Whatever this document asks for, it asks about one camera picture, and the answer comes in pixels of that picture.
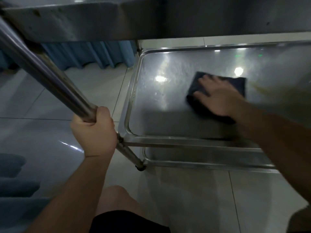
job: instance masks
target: right hand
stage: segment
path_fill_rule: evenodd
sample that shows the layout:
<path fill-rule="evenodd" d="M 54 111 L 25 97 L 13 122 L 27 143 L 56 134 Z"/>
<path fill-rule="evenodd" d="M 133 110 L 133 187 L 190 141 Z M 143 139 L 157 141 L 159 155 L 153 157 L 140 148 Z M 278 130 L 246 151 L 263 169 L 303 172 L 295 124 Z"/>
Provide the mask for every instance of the right hand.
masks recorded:
<path fill-rule="evenodd" d="M 83 122 L 81 118 L 74 115 L 70 126 L 73 135 L 84 150 L 85 157 L 112 158 L 117 145 L 117 133 L 107 107 L 97 108 L 96 123 Z"/>
<path fill-rule="evenodd" d="M 199 78 L 199 83 L 210 94 L 206 96 L 202 92 L 193 95 L 211 112 L 219 116 L 230 116 L 236 101 L 244 101 L 243 96 L 228 81 L 221 80 L 217 76 L 211 79 L 204 75 Z"/>

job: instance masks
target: black cloth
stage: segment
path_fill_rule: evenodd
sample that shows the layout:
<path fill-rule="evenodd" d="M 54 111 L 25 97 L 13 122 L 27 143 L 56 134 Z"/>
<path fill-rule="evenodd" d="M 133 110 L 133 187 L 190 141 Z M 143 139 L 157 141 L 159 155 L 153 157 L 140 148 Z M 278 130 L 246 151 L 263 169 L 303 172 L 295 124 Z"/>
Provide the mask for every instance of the black cloth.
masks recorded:
<path fill-rule="evenodd" d="M 89 233 L 135 232 L 170 233 L 169 227 L 147 220 L 132 212 L 116 210 L 97 215 Z"/>
<path fill-rule="evenodd" d="M 204 72 L 196 72 L 196 74 L 193 77 L 192 84 L 190 85 L 190 88 L 188 90 L 188 94 L 186 96 L 186 100 L 188 104 L 191 106 L 193 111 L 199 115 L 203 119 L 212 118 L 217 121 L 226 123 L 226 124 L 234 124 L 235 121 L 228 117 L 228 116 L 218 116 L 213 114 L 209 109 L 207 109 L 204 105 L 200 103 L 194 96 L 193 93 L 196 91 L 200 91 L 204 93 L 207 96 L 210 96 L 209 93 L 200 85 L 198 79 L 202 78 L 204 75 L 208 75 L 209 77 L 213 77 L 212 74 L 204 73 Z M 220 77 L 221 80 L 227 80 L 229 83 L 231 83 L 238 92 L 245 97 L 245 82 L 246 78 L 229 78 L 229 77 Z"/>

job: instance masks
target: blue curtain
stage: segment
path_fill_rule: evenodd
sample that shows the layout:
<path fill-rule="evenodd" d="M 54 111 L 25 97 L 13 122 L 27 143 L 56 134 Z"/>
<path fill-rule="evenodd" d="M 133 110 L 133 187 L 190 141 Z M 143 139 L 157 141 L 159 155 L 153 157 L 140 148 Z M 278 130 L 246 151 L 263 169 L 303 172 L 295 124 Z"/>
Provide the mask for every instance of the blue curtain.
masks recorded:
<path fill-rule="evenodd" d="M 26 163 L 23 156 L 0 153 L 0 233 L 22 233 L 49 203 L 32 198 L 40 183 L 16 178 Z"/>
<path fill-rule="evenodd" d="M 134 41 L 72 42 L 42 44 L 51 60 L 61 69 L 70 67 L 82 69 L 90 62 L 96 62 L 101 69 L 117 63 L 127 67 L 134 65 L 136 46 Z M 0 51 L 0 68 L 7 69 L 13 63 L 3 51 Z"/>

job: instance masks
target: tray rim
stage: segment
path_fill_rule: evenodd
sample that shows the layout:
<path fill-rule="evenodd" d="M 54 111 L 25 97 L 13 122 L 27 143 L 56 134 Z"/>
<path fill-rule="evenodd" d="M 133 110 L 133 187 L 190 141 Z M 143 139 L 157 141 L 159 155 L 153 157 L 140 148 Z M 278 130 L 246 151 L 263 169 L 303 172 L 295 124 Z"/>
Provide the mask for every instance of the tray rim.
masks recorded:
<path fill-rule="evenodd" d="M 176 136 L 142 136 L 131 132 L 129 128 L 129 119 L 136 92 L 136 85 L 139 78 L 139 71 L 142 59 L 150 53 L 164 53 L 177 51 L 194 51 L 194 50 L 222 50 L 222 49 L 238 49 L 238 48 L 255 48 L 255 47 L 285 47 L 285 46 L 301 46 L 310 45 L 311 41 L 286 41 L 286 42 L 267 42 L 267 43 L 251 43 L 251 44 L 225 44 L 225 45 L 206 45 L 206 46 L 186 46 L 186 47 L 161 47 L 143 49 L 138 60 L 136 60 L 133 68 L 133 74 L 127 90 L 126 99 L 123 105 L 121 117 L 118 125 L 118 132 L 123 137 L 123 143 L 128 146 L 137 147 L 214 147 L 222 150 L 232 151 L 252 151 L 262 152 L 257 144 L 250 140 L 246 143 L 237 144 L 236 141 L 224 141 L 221 139 L 199 139 L 192 137 L 176 137 Z"/>

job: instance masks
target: white tile floor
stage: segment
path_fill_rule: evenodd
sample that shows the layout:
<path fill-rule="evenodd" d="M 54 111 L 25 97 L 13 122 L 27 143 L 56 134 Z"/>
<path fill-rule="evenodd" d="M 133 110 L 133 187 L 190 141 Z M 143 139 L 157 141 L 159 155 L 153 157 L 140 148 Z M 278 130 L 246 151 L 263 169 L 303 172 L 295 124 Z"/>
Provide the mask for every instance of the white tile floor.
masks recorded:
<path fill-rule="evenodd" d="M 273 34 L 144 40 L 144 48 L 260 41 L 304 40 L 311 34 Z M 133 69 L 89 64 L 66 74 L 118 125 Z M 0 75 L 0 152 L 20 154 L 22 178 L 41 181 L 36 196 L 55 193 L 83 159 L 69 128 L 72 113 L 23 70 Z M 115 152 L 105 186 L 119 184 L 142 205 L 147 218 L 172 232 L 285 232 L 287 221 L 307 203 L 279 174 L 148 167 L 138 172 Z"/>

